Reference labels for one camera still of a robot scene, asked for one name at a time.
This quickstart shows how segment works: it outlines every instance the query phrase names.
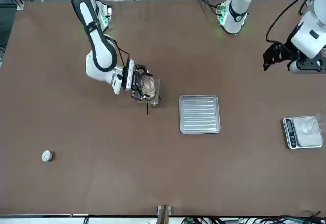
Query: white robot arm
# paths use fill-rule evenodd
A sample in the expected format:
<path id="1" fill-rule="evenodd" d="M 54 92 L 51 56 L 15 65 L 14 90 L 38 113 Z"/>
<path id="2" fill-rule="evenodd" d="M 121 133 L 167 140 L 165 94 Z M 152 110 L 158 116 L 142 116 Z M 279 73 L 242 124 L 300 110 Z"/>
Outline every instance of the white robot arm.
<path id="1" fill-rule="evenodd" d="M 147 95 L 142 93 L 142 77 L 151 76 L 146 66 L 135 65 L 134 60 L 129 59 L 129 57 L 125 67 L 117 66 L 115 48 L 117 43 L 109 35 L 103 33 L 102 29 L 106 27 L 98 19 L 96 12 L 99 9 L 107 9 L 107 5 L 101 2 L 96 3 L 94 0 L 71 0 L 71 2 L 92 48 L 86 56 L 87 76 L 111 84 L 115 94 L 119 94 L 121 87 L 123 87 L 125 90 L 133 90 L 133 98 L 137 100 L 146 99 Z M 117 49 L 119 53 L 122 51 L 118 46 Z"/>
<path id="2" fill-rule="evenodd" d="M 273 44 L 264 53 L 264 70 L 274 63 L 291 60 L 288 70 L 292 73 L 326 74 L 326 55 L 323 54 L 326 46 L 325 3 L 326 0 L 313 0 L 285 44 L 266 37 Z"/>
<path id="3" fill-rule="evenodd" d="M 228 33 L 238 33 L 244 25 L 251 0 L 226 0 L 218 6 L 218 22 Z"/>

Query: metal tray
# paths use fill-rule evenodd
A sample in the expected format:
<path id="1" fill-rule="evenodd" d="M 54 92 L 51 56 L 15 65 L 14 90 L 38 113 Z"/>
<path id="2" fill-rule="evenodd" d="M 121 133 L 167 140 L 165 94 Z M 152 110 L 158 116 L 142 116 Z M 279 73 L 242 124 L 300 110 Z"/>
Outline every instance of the metal tray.
<path id="1" fill-rule="evenodd" d="M 221 129 L 219 102 L 215 95 L 183 95 L 179 99 L 180 131 L 212 134 Z"/>

